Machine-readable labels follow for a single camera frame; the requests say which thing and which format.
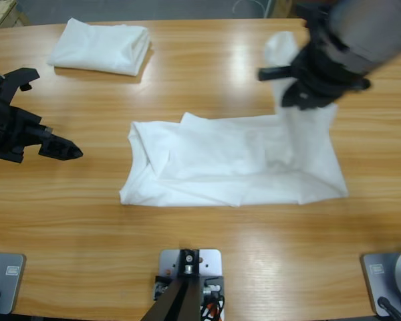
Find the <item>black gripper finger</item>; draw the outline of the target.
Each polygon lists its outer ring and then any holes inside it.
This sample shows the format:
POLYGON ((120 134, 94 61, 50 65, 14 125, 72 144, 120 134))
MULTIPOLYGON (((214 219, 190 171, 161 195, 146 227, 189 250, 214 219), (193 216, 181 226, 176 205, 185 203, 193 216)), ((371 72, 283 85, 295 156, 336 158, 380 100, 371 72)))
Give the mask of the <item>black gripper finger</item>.
POLYGON ((281 99, 282 107, 308 107, 308 93, 302 87, 300 82, 294 82, 286 89, 281 99))
POLYGON ((60 161, 73 160, 83 156, 82 150, 72 141, 54 134, 42 139, 38 154, 60 161))

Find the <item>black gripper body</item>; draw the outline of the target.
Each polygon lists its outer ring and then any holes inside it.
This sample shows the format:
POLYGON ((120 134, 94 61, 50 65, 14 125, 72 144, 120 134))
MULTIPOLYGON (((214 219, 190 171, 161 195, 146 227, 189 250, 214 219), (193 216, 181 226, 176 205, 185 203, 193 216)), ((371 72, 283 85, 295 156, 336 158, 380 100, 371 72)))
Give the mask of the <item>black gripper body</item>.
POLYGON ((41 117, 0 100, 0 159, 21 163, 24 148, 50 138, 41 117))
POLYGON ((284 92, 294 82, 300 82, 308 93, 308 107, 300 110, 326 107, 347 92, 361 92, 371 86, 369 79, 345 72, 333 63, 314 39, 298 48, 292 35, 273 35, 266 43, 265 59, 269 66, 258 69, 257 78, 275 82, 281 107, 284 92))

